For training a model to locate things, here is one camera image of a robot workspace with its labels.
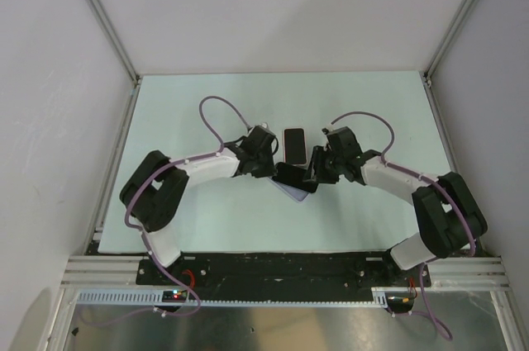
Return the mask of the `black phone teal frame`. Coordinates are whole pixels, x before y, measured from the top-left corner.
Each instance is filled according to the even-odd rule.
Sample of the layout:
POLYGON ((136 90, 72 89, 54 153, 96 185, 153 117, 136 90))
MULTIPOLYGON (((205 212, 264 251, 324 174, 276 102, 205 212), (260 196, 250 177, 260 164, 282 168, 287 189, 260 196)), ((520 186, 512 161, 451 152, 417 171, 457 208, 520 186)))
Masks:
POLYGON ((279 162, 275 165, 275 170, 276 174, 272 177, 275 182, 310 194, 317 191, 317 183, 304 179, 306 173, 304 168, 279 162))

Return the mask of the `lilac phone case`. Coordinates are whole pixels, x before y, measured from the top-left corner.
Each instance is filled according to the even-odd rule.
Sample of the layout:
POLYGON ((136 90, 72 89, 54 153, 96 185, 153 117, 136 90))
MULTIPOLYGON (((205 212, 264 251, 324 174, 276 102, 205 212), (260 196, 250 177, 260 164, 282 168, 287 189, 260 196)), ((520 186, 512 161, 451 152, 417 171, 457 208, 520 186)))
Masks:
POLYGON ((277 187, 281 192, 283 192, 286 196, 288 196, 295 202, 303 202, 310 195, 310 192, 276 182, 272 178, 270 178, 269 180, 275 187, 277 187))

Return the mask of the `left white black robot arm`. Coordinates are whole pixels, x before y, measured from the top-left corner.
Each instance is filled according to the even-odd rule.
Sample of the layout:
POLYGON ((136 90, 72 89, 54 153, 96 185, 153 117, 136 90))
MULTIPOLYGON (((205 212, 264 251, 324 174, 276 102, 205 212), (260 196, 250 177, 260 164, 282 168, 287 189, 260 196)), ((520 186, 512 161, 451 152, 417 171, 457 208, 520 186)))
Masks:
POLYGON ((276 135, 263 126, 221 144, 218 151, 172 161, 158 150, 149 152, 120 192, 126 208, 125 225, 137 230, 154 260, 155 275, 166 284, 183 276, 178 260, 181 249, 169 225, 184 193, 192 187, 223 178, 250 175, 270 178, 276 174, 276 135))

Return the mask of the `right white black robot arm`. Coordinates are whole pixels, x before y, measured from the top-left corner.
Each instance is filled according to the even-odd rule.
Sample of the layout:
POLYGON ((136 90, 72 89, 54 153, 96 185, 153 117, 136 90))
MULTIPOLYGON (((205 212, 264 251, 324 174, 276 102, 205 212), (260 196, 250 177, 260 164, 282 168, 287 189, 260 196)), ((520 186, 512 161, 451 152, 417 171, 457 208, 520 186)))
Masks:
POLYGON ((465 246, 475 251, 488 223, 460 174, 434 176, 391 163, 381 152, 363 151, 347 126, 327 127, 322 133, 326 143, 313 148, 306 182, 336 184, 344 178, 383 190, 413 207, 418 232, 386 251, 381 268, 387 283, 402 285, 412 268, 445 259, 465 246))

